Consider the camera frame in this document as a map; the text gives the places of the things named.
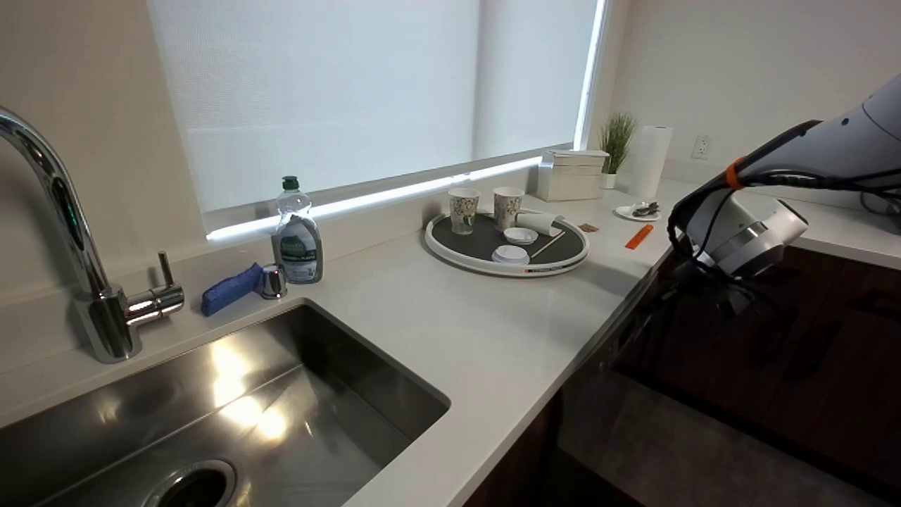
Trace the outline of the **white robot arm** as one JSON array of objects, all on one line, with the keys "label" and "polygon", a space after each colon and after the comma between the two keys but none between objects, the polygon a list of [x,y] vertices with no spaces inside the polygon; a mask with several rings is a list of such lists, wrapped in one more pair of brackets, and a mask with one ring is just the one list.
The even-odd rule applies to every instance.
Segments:
[{"label": "white robot arm", "polygon": [[901,190],[901,75],[830,121],[802,121],[730,162],[681,197],[668,237],[684,269],[712,279],[751,279],[782,258],[808,220],[782,200],[764,213],[747,210],[736,190],[795,186],[866,190],[896,200]]}]

